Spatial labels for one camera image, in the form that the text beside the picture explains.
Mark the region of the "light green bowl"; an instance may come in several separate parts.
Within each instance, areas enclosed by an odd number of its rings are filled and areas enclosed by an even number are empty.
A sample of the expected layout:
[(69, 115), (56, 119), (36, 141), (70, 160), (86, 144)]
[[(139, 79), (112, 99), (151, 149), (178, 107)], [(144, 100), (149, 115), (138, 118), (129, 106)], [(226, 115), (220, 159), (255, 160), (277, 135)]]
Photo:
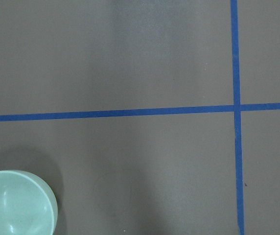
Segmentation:
[(56, 197), (39, 176), (0, 171), (0, 235), (52, 235), (58, 219)]

